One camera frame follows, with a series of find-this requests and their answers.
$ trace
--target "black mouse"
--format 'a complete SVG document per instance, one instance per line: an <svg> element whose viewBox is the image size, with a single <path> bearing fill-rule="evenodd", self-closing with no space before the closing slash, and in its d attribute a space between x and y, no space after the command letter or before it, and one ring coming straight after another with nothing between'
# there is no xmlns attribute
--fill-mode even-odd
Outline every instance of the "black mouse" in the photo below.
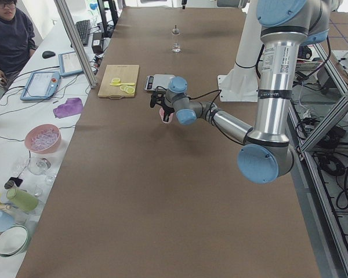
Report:
<svg viewBox="0 0 348 278"><path fill-rule="evenodd" d="M53 57L53 56L55 56L56 54L54 53L54 52L52 52L52 51L44 51L43 53L42 53L42 57L44 58L44 59L47 59L47 58L50 58L50 57Z"/></svg>

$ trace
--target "pink bowl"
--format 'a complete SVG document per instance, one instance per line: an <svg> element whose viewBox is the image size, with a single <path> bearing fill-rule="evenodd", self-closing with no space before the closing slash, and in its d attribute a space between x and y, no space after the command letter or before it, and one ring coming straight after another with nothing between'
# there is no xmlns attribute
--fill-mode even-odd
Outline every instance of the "pink bowl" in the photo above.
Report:
<svg viewBox="0 0 348 278"><path fill-rule="evenodd" d="M44 147L42 149L33 149L32 141L40 136L41 134L45 133L47 130L53 129L53 133L57 134L57 139L55 142L53 142L51 145L48 145L47 147ZM59 128L52 124L45 124L40 125L32 129L25 137L24 139L24 145L27 149L29 149L31 152L45 154L45 153L52 153L57 150L59 147L60 142L62 141Z"/></svg>

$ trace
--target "black keyboard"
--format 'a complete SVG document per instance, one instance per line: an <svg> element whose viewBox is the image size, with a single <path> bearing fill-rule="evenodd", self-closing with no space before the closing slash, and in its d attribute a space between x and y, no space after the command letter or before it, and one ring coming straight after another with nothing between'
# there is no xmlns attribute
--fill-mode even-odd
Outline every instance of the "black keyboard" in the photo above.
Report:
<svg viewBox="0 0 348 278"><path fill-rule="evenodd" d="M90 34L90 20L81 20L75 23L83 45L88 45Z"/></svg>

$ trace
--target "white desk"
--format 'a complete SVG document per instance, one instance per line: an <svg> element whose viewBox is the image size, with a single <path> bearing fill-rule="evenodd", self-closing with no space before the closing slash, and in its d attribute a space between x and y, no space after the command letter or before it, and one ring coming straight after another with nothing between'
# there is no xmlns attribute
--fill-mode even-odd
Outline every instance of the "white desk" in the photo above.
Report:
<svg viewBox="0 0 348 278"><path fill-rule="evenodd" d="M23 68L22 72L29 72L40 70L46 67L54 67L59 65L58 54L71 52L73 49L70 47L70 41L64 30L62 23L57 23L49 35L44 39L42 44L39 46L35 54L32 56L27 65ZM43 59L42 53L46 50L51 50L56 53L52 58ZM85 51L90 58L90 61L94 57L92 49L90 46L85 47ZM25 74L20 76L12 87L24 86L27 82L30 74ZM76 75L70 76L68 78L62 78L59 89L64 88L72 80L74 80ZM16 94L8 98L8 104L5 106L0 106L0 114L6 113L8 111L14 111L17 109L23 109L17 112L11 112L8 114L0 115L0 136L6 138L15 138L18 140L23 140L26 134L35 126L51 123L57 127L70 127L77 123L79 115L69 116L63 119L55 118L53 114L53 109L58 107L60 104L66 102L69 97L79 97L83 104L85 104L88 98L90 87L89 83L85 78L84 74L77 77L75 82L64 89L59 90L58 93L54 95L49 100L45 100L40 103L35 102L24 102L19 99L21 90L13 89L8 91L2 100L0 105L6 103L6 99L9 95L17 92ZM36 153L31 153L31 157L42 157L47 158L52 166L49 169L51 173L57 173L63 160L64 154L73 136L74 129L67 128L61 129L62 142L55 153L50 153L47 155L38 155ZM17 164L18 160L27 159L29 157L29 152L24 146L24 142L9 141L0 138L0 192L4 192L4 183L13 176L13 166ZM35 186L38 185L42 188L43 194L39 197L44 203L46 202L51 186L45 184L45 176L36 176L31 174L27 169L23 171L20 176L24 181L21 188L28 190L30 193L34 191ZM25 226L33 233L39 217L28 216L26 214L16 214L17 220L25 222ZM0 278L13 278L24 259L25 253L18 254L8 258L0 257Z"/></svg>

